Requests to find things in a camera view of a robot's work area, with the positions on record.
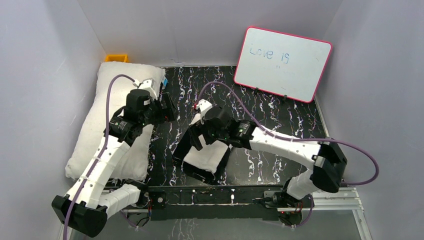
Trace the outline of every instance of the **white enclosure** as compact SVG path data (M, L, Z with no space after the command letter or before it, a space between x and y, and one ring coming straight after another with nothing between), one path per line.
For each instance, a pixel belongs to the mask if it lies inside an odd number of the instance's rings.
M332 43L317 100L330 135L369 150L380 165L379 178L358 187L372 238L424 239L423 0L0 1L0 238L58 238L50 205L72 184L65 164L106 54L158 67L236 65L249 26ZM364 156L343 150L347 180L373 174ZM348 231L355 221L334 220L342 214L321 218ZM320 221L312 223L304 227L315 230L290 236L320 232ZM108 224L110 236L127 227ZM256 225L226 220L204 232L225 238ZM239 238L254 236L245 234ZM119 236L137 237L128 229Z

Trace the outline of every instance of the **orange bin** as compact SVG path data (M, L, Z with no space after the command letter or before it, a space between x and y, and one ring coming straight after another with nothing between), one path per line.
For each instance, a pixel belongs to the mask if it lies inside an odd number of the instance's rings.
M104 59L105 62L123 62L129 63L127 54L118 54L118 55L107 55Z

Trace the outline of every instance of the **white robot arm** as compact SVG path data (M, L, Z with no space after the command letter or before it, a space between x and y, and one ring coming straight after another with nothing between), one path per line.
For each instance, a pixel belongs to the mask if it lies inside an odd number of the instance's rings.
M266 134L256 123L248 120L235 120L221 107L201 99L195 106L200 111L200 120L190 125L190 143L198 151L202 144L202 135L207 145L215 141L231 144L236 148L265 151L302 164L307 170L289 179L280 194L272 196L267 206L294 207L306 195L318 190L329 193L339 191L347 160L336 143L285 141ZM293 136L274 132L273 135L287 139Z
M128 205L140 204L140 193L145 186L136 181L105 195L102 195L102 191L122 156L143 133L143 128L149 124L174 121L178 115L168 93L164 93L161 100L158 99L153 89L153 79L146 79L139 86L134 84L138 89L130 91L126 106L118 109L109 122L107 146L101 157L98 156L106 136L101 139L94 157L76 183L64 196L57 195L51 203L64 223L74 201L68 225L89 237L99 234L106 220L118 211Z

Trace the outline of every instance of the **purple cable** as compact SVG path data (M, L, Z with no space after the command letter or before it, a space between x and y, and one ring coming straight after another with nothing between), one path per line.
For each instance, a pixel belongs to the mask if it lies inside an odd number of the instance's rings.
M133 83L136 82L132 77L127 76L125 74L119 74L119 75L115 76L112 79L112 81L110 81L109 88L107 89L107 96L106 96L106 130L104 131L104 144L103 144L103 147L101 148L100 152L98 153L97 158L94 160L93 164L91 165L91 167L87 171L86 177L89 177L90 176L90 174L92 173L94 167L99 162L98 159L103 155L103 153L106 150L106 147L108 146L108 140L109 140L109 101L111 99L112 85L114 84L114 82L116 81L116 79L118 79L120 77L125 77L125 78L131 80ZM87 179L86 178L84 180L82 180L81 185L79 185L79 188L78 188L78 190L75 193L75 196L73 196L72 201L70 202L70 206L69 206L69 208L67 210L66 217L65 217L65 222L64 222L64 227L63 227L63 240L66 240L67 239L68 225L69 225L69 219L71 218L71 212L72 212L72 209L74 208L75 201L77 200L78 196L80 195L81 191L83 190L84 185L86 184L86 182L87 182Z
M237 94L226 84L219 82L219 81L211 81L206 83L203 88L200 90L200 93L197 97L197 100L195 102L195 105L197 105L197 103L199 102L200 99L202 99L202 95L206 90L206 87L212 84L217 84L217 85L222 85L224 87L226 87L231 93L232 95L237 99L237 101L240 103L241 107L243 108L244 112L247 113L247 115L249 115L249 117L256 123L256 125L262 130L264 131L267 135L270 135L271 137L275 137L276 139L280 139L280 140L284 140L284 141L292 141L292 142L329 142L329 143L337 143L337 144L341 144L341 145L345 145L348 146L350 148L353 148L361 153L363 153L365 156L367 156L372 163L375 166L375 173L374 176L372 176L370 179L366 180L366 181L360 181L360 182L343 182L344 184L347 185L365 185L365 184L369 184L372 181L374 181L380 173L380 168L379 165L376 161L376 159L371 156L371 154L369 154L367 151L365 151L364 149L360 148L359 146L356 146L354 144L351 144L349 142L345 142L345 141L340 141L340 140L335 140L335 139L330 139L330 138L301 138L301 139L294 139L294 138L289 138L289 137L283 137L283 136L279 136L279 135L275 135L272 132L268 131L265 129L264 126L262 126L259 121L249 112L249 110L246 108L246 106L243 104L242 100L237 96Z
M128 222L128 224L133 227L133 228L137 228L137 224L135 224L134 222L132 222L126 215L125 213L123 213L122 211L119 211L120 214L122 215L122 217Z
M312 197L312 194L309 195L309 198L310 198L310 209L309 209L309 212L308 212L305 220L303 222L299 223L299 225L296 225L296 228L304 225L309 220L309 218L312 215L312 209L315 207L315 203L314 203L314 198Z

